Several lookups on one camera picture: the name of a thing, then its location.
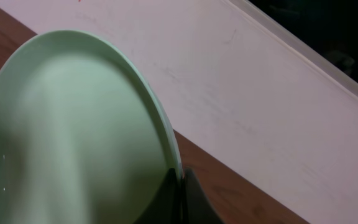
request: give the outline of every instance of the scratch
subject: scratch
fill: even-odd
[[[316,187],[324,192],[334,203],[337,203],[337,196],[341,192],[334,191],[331,186],[329,185],[328,181],[322,176],[319,175],[317,172],[315,172],[313,169],[308,167],[306,164],[301,163],[301,171],[308,175],[309,178],[313,180],[313,182],[316,184]]]
[[[202,97],[203,102],[206,106],[210,107],[213,111],[217,112],[217,114],[225,114],[225,112],[214,102],[206,97]]]
[[[226,40],[226,41],[224,41],[223,43],[224,43],[224,44],[230,44],[230,43],[233,41],[234,36],[236,35],[236,32],[237,32],[237,29],[234,30],[233,34],[231,35],[230,40]]]
[[[250,134],[251,136],[258,135],[257,130],[252,126],[245,126],[240,121],[235,121],[234,124],[236,124],[238,127],[240,127],[243,131],[245,131],[247,134]]]
[[[174,72],[170,68],[164,68],[163,72],[164,74],[166,74],[166,76],[171,78],[173,83],[179,84],[181,82],[180,79],[174,74]]]
[[[75,12],[75,17],[86,22],[90,22],[96,26],[99,26],[98,20],[95,17],[88,16],[82,12]]]

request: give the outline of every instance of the dark background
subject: dark background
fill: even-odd
[[[358,83],[358,1],[250,2]]]

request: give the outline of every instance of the white board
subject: white board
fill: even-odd
[[[123,51],[173,128],[311,223],[358,223],[358,100],[227,0],[0,0]]]

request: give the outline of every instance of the wooden surface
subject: wooden surface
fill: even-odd
[[[0,10],[0,68],[35,35]],[[182,163],[197,174],[211,203],[227,223],[307,223],[204,150],[175,132]]]

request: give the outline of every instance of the green plate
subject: green plate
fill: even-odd
[[[132,223],[171,167],[169,120],[110,43],[49,32],[1,69],[0,223]]]

